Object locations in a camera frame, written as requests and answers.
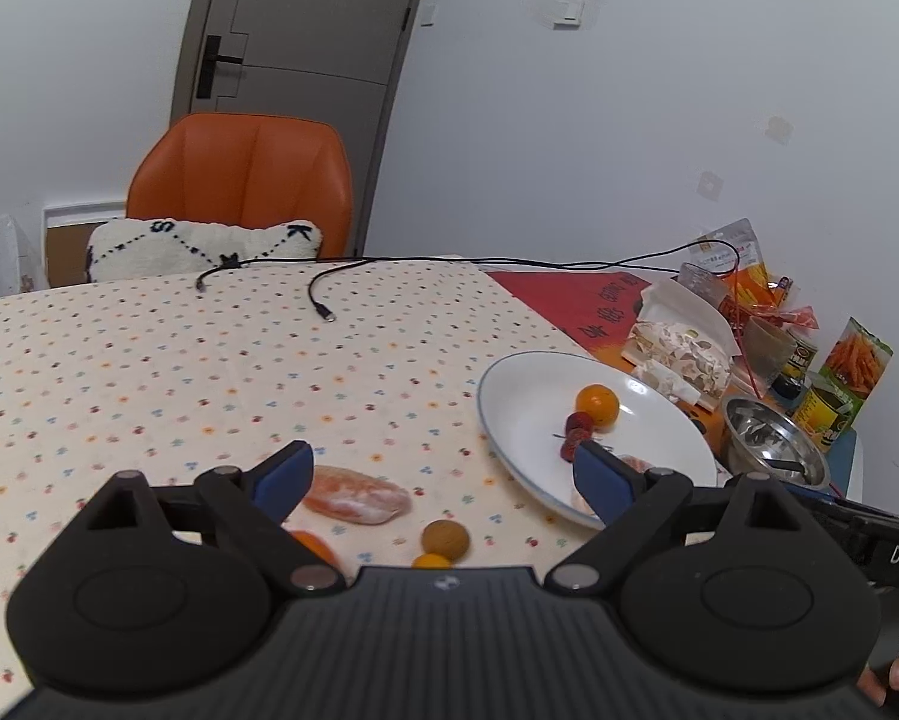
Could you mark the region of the small orange kumquat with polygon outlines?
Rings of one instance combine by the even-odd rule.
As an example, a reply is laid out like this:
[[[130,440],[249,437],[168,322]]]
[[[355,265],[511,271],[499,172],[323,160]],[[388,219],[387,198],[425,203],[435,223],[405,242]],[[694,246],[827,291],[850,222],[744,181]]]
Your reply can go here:
[[[575,397],[575,410],[593,421],[594,431],[607,431],[616,424],[621,402],[612,388],[602,383],[586,385]]]

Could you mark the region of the yellow kumquat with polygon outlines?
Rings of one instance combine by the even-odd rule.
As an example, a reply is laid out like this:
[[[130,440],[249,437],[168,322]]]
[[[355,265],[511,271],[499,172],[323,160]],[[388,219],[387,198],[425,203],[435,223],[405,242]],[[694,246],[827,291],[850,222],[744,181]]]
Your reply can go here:
[[[412,561],[414,569],[451,569],[453,563],[445,556],[436,553],[420,554]]]

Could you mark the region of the nougat candy bag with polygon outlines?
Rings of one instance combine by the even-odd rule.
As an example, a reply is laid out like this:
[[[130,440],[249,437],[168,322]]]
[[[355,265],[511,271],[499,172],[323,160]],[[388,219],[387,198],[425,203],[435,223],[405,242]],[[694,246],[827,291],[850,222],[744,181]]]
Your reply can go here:
[[[622,358],[633,374],[669,400],[713,413],[741,355],[718,309],[677,281],[656,281],[640,293],[640,310]]]

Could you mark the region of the orange leather chair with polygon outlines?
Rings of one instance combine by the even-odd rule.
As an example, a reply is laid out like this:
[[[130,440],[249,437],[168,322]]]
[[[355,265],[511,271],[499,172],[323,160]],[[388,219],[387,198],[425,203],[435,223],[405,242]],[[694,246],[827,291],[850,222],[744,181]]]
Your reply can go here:
[[[130,181],[125,214],[246,229],[311,221],[322,232],[319,255],[340,257],[352,226],[352,174],[329,125],[198,112],[148,151]]]

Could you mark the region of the carrot picture snack packet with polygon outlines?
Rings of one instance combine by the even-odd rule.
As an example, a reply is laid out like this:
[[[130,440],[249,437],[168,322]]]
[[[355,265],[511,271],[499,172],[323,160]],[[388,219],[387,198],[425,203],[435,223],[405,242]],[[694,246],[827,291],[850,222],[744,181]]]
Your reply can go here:
[[[888,369],[894,350],[881,338],[850,317],[842,335],[820,366],[820,375],[840,400],[843,427],[855,422],[859,411]]]

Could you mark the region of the dark jar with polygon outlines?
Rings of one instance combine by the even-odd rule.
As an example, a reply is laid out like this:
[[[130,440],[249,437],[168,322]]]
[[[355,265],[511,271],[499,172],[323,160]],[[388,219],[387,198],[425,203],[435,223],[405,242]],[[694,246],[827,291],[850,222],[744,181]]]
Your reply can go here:
[[[799,328],[788,328],[786,336],[793,342],[792,354],[770,385],[770,395],[785,408],[790,408],[801,398],[809,367],[816,359],[819,346]]]

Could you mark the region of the orange snack bag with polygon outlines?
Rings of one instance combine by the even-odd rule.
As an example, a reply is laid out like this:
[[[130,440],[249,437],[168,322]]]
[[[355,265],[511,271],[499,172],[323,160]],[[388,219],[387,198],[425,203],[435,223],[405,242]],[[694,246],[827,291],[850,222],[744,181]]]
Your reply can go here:
[[[772,277],[762,254],[759,238],[747,218],[706,232],[690,249],[690,259],[726,288],[718,310],[735,330],[742,330],[752,317],[775,327],[817,330],[814,310],[788,307],[792,282]]]

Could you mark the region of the clear glass cup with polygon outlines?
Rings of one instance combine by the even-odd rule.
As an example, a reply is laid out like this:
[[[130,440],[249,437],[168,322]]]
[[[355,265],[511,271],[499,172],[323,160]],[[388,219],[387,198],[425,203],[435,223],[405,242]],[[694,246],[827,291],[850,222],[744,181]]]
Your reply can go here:
[[[742,332],[742,351],[759,382],[770,385],[795,351],[796,341],[762,317],[751,317]]]

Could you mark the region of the small pomelo segment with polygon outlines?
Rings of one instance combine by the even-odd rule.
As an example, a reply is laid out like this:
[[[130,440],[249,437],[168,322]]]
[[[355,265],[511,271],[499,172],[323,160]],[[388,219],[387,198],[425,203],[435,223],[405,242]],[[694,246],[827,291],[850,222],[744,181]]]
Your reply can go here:
[[[384,479],[339,466],[318,466],[303,505],[340,522],[383,525],[408,514],[412,500],[406,489]]]

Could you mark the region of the white plate blue rim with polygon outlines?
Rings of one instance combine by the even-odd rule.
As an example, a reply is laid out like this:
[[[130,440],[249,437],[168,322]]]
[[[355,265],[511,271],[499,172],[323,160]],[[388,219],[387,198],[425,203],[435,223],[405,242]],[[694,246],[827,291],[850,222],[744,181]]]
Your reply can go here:
[[[646,383],[585,356],[526,351],[498,359],[477,385],[477,413],[521,488],[591,530],[603,524],[583,502],[571,468],[571,452],[587,437],[639,468],[717,483],[717,461],[689,416]]]

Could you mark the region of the steel bowl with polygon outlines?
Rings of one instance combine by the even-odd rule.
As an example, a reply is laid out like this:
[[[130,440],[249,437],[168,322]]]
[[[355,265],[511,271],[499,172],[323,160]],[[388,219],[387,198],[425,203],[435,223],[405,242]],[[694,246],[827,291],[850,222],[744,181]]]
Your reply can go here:
[[[773,406],[749,397],[721,405],[720,460],[733,475],[760,472],[785,483],[825,491],[831,472],[824,455],[801,429]]]

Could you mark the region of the brown longan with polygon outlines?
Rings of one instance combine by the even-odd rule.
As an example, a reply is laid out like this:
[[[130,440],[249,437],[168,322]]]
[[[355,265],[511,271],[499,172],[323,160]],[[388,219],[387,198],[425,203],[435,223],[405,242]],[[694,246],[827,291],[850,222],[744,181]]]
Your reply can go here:
[[[456,562],[468,554],[471,537],[468,530],[454,520],[433,520],[420,535],[425,554],[436,554]]]

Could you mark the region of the floral patterned tablecloth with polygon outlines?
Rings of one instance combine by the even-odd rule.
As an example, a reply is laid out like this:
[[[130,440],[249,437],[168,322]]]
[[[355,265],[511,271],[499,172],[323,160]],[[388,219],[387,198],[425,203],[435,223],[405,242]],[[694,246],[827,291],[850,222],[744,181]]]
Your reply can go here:
[[[255,266],[0,299],[0,715],[28,688],[8,597],[121,470],[186,484],[303,440],[399,484],[412,507],[379,527],[293,512],[345,571],[406,566],[437,518],[468,528],[474,566],[547,571],[588,538],[505,472],[475,408],[493,361],[563,353],[564,333],[469,265],[380,263],[317,293],[312,276]]]

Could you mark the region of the large orange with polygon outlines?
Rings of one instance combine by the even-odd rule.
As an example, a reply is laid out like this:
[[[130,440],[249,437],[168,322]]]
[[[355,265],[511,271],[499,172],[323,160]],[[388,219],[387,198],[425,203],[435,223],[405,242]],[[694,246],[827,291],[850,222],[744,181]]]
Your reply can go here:
[[[329,548],[329,544],[324,539],[319,538],[306,530],[290,530],[289,535],[295,538],[298,543],[303,544],[306,550],[316,554],[321,561],[328,562],[332,567],[339,567],[339,559],[334,551]]]

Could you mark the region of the white cushion black letters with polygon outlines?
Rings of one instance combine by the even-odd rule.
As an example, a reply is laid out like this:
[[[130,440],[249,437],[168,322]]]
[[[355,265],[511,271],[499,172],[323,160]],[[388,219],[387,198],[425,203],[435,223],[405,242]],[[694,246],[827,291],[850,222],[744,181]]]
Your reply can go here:
[[[114,220],[91,232],[86,246],[90,283],[186,275],[245,260],[314,260],[322,232],[308,220],[260,229],[157,218]]]

